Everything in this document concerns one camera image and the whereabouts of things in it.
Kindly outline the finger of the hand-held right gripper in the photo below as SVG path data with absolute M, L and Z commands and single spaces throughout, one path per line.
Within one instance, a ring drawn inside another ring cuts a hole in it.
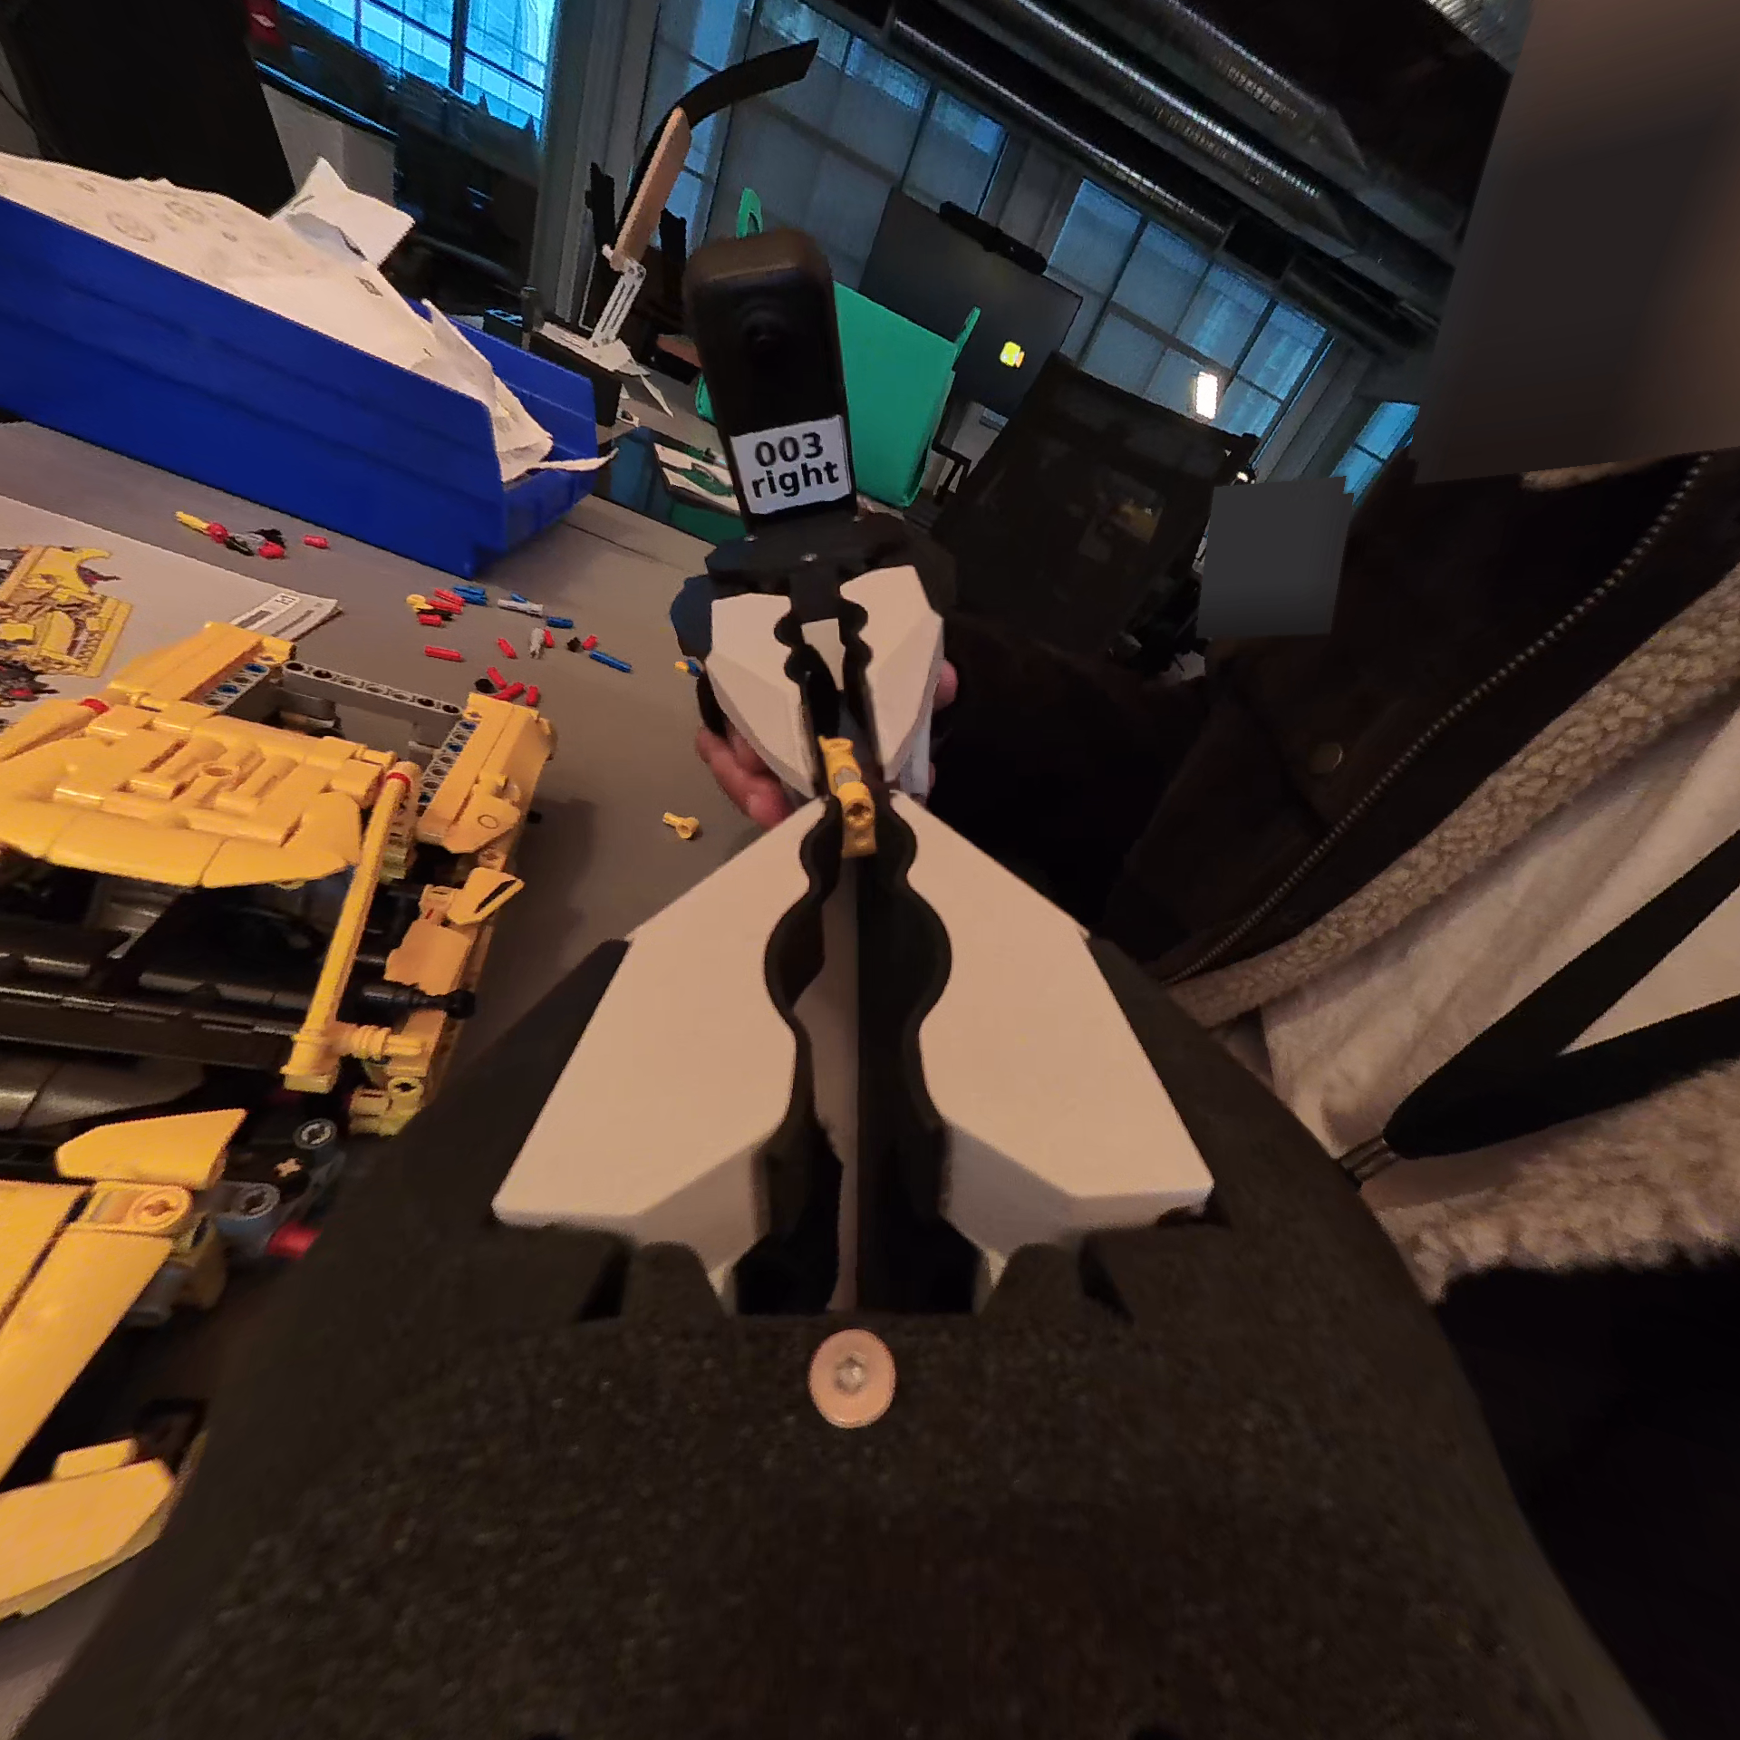
M 943 617 L 904 562 L 840 588 L 842 721 L 880 777 L 929 777 L 943 677 Z
M 709 687 L 728 745 L 744 745 L 795 803 L 824 798 L 807 677 L 812 661 L 778 637 L 791 601 L 744 593 L 710 604 Z

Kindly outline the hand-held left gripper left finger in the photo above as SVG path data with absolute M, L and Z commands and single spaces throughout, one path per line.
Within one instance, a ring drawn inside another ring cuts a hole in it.
M 699 1256 L 744 1313 L 846 1295 L 846 865 L 817 800 L 630 936 L 493 1197 Z

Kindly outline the yellow holed connector piece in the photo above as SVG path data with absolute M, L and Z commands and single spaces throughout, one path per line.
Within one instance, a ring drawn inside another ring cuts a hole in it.
M 848 735 L 817 735 L 820 782 L 840 813 L 842 859 L 870 858 L 878 850 L 878 802 Z

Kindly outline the yellow toy brick car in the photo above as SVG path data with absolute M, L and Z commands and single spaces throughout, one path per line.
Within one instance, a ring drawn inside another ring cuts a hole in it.
M 154 1543 L 203 1442 L 199 1400 L 81 1437 L 96 1372 L 304 1256 L 439 1086 L 523 889 L 536 703 L 208 624 L 4 725 L 4 1621 Z

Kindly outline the person's right hand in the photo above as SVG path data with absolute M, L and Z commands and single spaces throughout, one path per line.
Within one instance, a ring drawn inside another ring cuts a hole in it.
M 932 709 L 940 716 L 953 706 L 959 693 L 959 673 L 953 664 L 945 661 L 932 696 Z M 733 727 L 716 734 L 703 725 L 696 731 L 696 754 L 706 764 L 719 790 L 729 798 L 739 814 L 747 817 L 759 829 L 770 833 L 787 817 L 791 817 L 791 800 L 772 774 L 769 764 L 750 749 Z M 935 785 L 935 764 L 920 777 L 920 802 L 929 802 Z

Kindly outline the green folding board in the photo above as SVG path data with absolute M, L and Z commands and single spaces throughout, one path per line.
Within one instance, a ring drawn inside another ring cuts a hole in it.
M 754 194 L 736 237 L 690 257 L 682 303 L 747 531 L 918 498 L 958 340 L 836 286 L 805 232 L 763 226 Z

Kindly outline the green white board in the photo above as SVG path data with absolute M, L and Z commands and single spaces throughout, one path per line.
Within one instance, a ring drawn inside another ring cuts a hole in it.
M 742 506 L 728 469 L 684 446 L 658 440 L 653 440 L 650 449 L 658 478 L 675 499 L 716 516 L 742 519 Z

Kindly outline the green cutting mat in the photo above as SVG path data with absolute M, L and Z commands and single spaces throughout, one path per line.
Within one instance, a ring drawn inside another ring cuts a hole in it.
M 726 469 L 726 462 L 709 447 L 680 441 L 650 427 L 623 427 L 611 440 L 615 458 L 609 467 L 600 469 L 600 484 L 594 493 L 632 513 L 640 513 L 643 519 L 696 537 L 709 546 L 739 539 L 746 533 L 744 519 L 728 519 L 726 513 L 710 513 L 701 507 L 691 507 L 682 499 L 675 499 L 662 488 L 655 453 L 650 449 L 653 440 L 684 446 Z

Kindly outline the black monitor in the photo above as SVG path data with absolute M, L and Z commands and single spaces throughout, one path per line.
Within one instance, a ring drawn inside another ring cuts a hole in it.
M 882 207 L 858 290 L 959 343 L 956 394 L 1006 420 L 1066 343 L 1081 294 L 1048 277 L 1040 255 L 956 207 L 902 190 Z

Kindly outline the black mesh chair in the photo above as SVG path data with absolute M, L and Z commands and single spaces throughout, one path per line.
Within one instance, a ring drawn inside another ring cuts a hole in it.
M 1213 491 L 1257 446 L 1048 358 L 935 525 L 956 609 L 1074 654 L 1111 652 L 1173 593 Z

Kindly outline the scattered red toy pins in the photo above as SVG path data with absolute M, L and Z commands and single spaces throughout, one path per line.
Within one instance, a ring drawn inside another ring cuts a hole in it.
M 639 604 L 646 566 L 598 537 L 593 519 L 593 506 L 584 506 L 511 551 L 484 576 L 484 588 L 526 594 L 572 617 L 580 634 L 596 634 L 604 650 L 635 661 L 649 622 Z M 540 709 L 557 719 L 574 716 L 589 690 L 614 680 L 609 670 L 565 649 L 526 658 L 524 637 L 532 624 L 496 609 L 420 626 L 403 609 L 406 593 L 427 582 L 448 584 L 448 576 L 347 537 L 328 537 L 330 551 L 299 551 L 284 562 L 243 558 L 205 539 L 196 547 L 233 575 L 274 579 L 295 593 L 338 601 L 340 614 L 297 642 L 297 658 L 310 667 L 448 705 L 473 694 L 473 686 L 497 667 L 511 682 L 536 686 Z

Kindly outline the white shirt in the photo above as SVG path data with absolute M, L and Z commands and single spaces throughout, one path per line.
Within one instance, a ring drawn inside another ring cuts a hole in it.
M 1333 1157 L 1554 969 L 1735 836 L 1735 705 L 1673 727 L 1227 1047 Z M 1364 1190 L 1430 1300 L 1489 1270 L 1654 1270 L 1735 1256 L 1735 1061 L 1532 1138 L 1403 1160 Z

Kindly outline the scattered black toy pins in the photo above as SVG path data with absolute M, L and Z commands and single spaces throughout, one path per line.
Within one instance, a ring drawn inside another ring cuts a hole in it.
M 330 551 L 333 547 L 332 539 L 321 533 L 286 533 L 281 529 L 227 529 L 227 533 L 227 541 L 223 543 L 213 539 L 208 541 L 225 551 L 247 556 L 251 560 L 284 562 L 299 551 Z M 459 609 L 456 614 L 443 609 L 450 601 L 448 597 L 443 597 L 443 593 L 457 582 L 461 580 L 454 580 L 450 584 L 427 582 L 420 588 L 412 588 L 406 593 L 403 609 L 412 617 L 416 617 L 420 626 L 446 626 L 471 614 L 482 614 L 480 609 Z

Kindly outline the crumpled white printed paper bags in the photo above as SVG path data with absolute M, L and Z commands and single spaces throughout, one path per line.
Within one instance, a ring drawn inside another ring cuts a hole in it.
M 411 303 L 381 272 L 412 219 L 350 188 L 316 160 L 291 201 L 261 216 L 219 193 L 167 181 L 121 181 L 48 160 L 3 157 L 6 207 L 31 209 L 110 249 L 181 272 L 302 329 L 344 343 L 480 405 L 503 482 L 528 473 L 596 473 L 594 413 L 583 456 L 560 461 L 547 417 L 484 358 L 480 335 L 431 303 Z

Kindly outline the toy car instruction booklet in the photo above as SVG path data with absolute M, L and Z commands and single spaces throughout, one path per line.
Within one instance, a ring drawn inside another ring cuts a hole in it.
M 208 624 L 295 642 L 338 614 L 335 598 L 3 501 L 4 725 L 41 703 L 96 696 L 128 661 Z

